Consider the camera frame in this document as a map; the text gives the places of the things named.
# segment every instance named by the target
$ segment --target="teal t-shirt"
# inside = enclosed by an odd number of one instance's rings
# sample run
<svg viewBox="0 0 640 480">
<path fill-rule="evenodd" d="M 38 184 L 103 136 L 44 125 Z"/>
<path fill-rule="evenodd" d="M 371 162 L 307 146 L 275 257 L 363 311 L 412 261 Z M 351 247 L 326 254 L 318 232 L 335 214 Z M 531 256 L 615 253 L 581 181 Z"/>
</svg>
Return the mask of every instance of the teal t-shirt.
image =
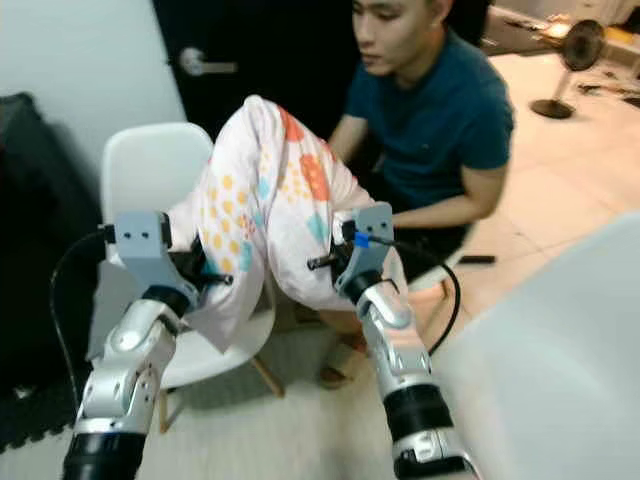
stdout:
<svg viewBox="0 0 640 480">
<path fill-rule="evenodd" d="M 464 193 L 461 166 L 509 159 L 512 108 L 484 53 L 453 31 L 433 68 L 411 89 L 356 70 L 346 113 L 365 118 L 384 147 L 382 174 L 412 208 Z"/>
</svg>

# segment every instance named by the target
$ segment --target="man's arm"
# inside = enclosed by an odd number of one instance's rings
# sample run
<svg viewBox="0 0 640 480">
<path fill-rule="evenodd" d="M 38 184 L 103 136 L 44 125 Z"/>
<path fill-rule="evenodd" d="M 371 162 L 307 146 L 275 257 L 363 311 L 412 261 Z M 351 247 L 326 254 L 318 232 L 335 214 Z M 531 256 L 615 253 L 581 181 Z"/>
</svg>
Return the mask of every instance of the man's arm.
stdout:
<svg viewBox="0 0 640 480">
<path fill-rule="evenodd" d="M 367 131 L 366 119 L 343 115 L 329 139 L 329 146 L 340 160 L 349 164 L 367 137 Z"/>
<path fill-rule="evenodd" d="M 428 207 L 397 213 L 396 228 L 445 228 L 466 225 L 491 215 L 500 200 L 507 166 L 490 170 L 462 167 L 465 194 Z"/>
</svg>

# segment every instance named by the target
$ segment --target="chair seat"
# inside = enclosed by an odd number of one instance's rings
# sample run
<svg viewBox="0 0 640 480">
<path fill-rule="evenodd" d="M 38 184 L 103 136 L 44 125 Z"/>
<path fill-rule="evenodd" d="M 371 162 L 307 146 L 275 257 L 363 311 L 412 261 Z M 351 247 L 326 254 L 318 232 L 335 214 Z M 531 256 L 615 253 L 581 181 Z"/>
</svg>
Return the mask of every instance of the chair seat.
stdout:
<svg viewBox="0 0 640 480">
<path fill-rule="evenodd" d="M 449 266 L 449 268 L 455 267 L 456 264 L 460 262 L 460 259 L 464 256 L 464 248 L 465 245 L 463 245 L 462 248 L 456 250 L 449 256 L 449 258 L 447 258 L 446 264 Z M 409 284 L 409 292 L 419 292 L 422 290 L 426 290 L 428 288 L 434 287 L 447 278 L 449 278 L 449 275 L 444 271 L 442 267 L 432 268 Z"/>
<path fill-rule="evenodd" d="M 242 365 L 260 351 L 274 321 L 274 309 L 256 312 L 238 328 L 232 345 L 224 353 L 196 331 L 180 334 L 176 353 L 162 376 L 162 388 L 198 382 Z"/>
</svg>

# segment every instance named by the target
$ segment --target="black cable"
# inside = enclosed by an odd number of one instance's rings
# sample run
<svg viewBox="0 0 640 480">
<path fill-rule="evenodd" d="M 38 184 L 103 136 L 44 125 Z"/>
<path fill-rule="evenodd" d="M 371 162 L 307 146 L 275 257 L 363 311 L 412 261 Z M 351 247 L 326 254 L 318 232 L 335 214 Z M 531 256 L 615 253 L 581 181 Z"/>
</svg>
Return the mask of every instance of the black cable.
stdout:
<svg viewBox="0 0 640 480">
<path fill-rule="evenodd" d="M 415 255 L 416 257 L 421 257 L 422 259 L 428 262 L 434 263 L 439 267 L 441 267 L 445 272 L 447 272 L 447 275 L 449 275 L 449 277 L 451 278 L 451 281 L 453 282 L 453 291 L 454 291 L 453 311 L 451 312 L 451 317 L 449 318 L 449 322 L 447 323 L 447 326 L 445 327 L 444 331 L 440 335 L 440 338 L 438 338 L 436 343 L 434 343 L 431 349 L 429 350 L 429 355 L 433 355 L 436 352 L 436 350 L 440 348 L 440 345 L 442 345 L 442 342 L 444 342 L 446 338 L 449 336 L 449 333 L 451 332 L 451 329 L 453 328 L 453 325 L 456 322 L 456 318 L 458 317 L 458 313 L 460 312 L 460 301 L 461 301 L 462 294 L 460 290 L 460 282 L 458 281 L 458 277 L 456 277 L 456 274 L 453 272 L 453 270 L 451 270 L 449 265 L 447 265 L 445 262 L 443 262 L 442 260 L 437 258 L 435 255 L 433 255 L 432 253 L 426 250 L 417 248 L 409 243 L 398 242 L 395 240 L 385 240 L 384 238 L 375 237 L 373 235 L 367 235 L 367 237 L 371 242 L 380 243 L 382 245 L 387 245 L 390 247 L 396 247 L 406 251 L 407 253 Z"/>
<path fill-rule="evenodd" d="M 58 322 L 58 315 L 56 314 L 56 287 L 58 282 L 58 275 L 60 271 L 65 266 L 66 262 L 71 258 L 71 256 L 75 253 L 77 249 L 83 246 L 85 243 L 94 240 L 95 238 L 104 236 L 102 230 L 97 232 L 92 232 L 88 235 L 85 235 L 80 240 L 77 240 L 73 245 L 71 245 L 67 251 L 62 255 L 58 263 L 56 264 L 56 268 L 53 270 L 51 274 L 51 280 L 49 282 L 49 311 L 51 312 L 51 318 L 53 319 L 53 325 L 56 329 L 56 335 L 58 336 L 58 342 L 60 342 L 60 348 L 62 349 L 62 354 L 64 356 L 64 361 L 67 366 L 67 373 L 69 375 L 69 382 L 71 383 L 71 396 L 73 397 L 73 406 L 76 414 L 80 409 L 80 396 L 78 395 L 78 382 L 76 379 L 75 372 L 73 371 L 73 362 L 71 361 L 71 355 L 69 354 L 69 349 L 67 348 L 67 344 L 64 341 L 64 336 L 62 335 L 62 330 L 60 329 L 60 323 Z"/>
</svg>

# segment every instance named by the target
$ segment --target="yellow dot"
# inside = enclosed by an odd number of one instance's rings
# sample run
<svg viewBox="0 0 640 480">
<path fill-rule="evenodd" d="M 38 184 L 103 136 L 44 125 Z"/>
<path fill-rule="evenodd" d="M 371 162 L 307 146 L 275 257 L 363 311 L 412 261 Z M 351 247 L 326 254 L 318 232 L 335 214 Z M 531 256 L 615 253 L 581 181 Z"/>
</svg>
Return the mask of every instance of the yellow dot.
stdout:
<svg viewBox="0 0 640 480">
<path fill-rule="evenodd" d="M 222 270 L 224 270 L 226 273 L 230 273 L 233 270 L 233 263 L 231 263 L 231 260 L 229 260 L 228 258 L 224 258 L 222 260 Z"/>
</svg>

